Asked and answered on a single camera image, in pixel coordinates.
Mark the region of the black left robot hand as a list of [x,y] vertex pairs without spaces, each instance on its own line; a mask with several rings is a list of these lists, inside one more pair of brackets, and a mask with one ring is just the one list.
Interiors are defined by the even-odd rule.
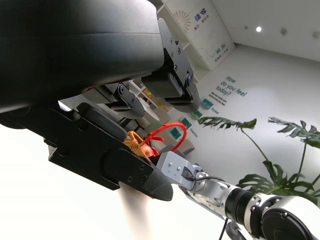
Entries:
[[141,78],[156,97],[192,113],[200,97],[193,69],[147,0],[3,0],[0,3],[0,123],[53,147],[49,161],[111,190],[124,183],[161,201],[167,177],[124,141],[123,129],[88,103],[59,100]]

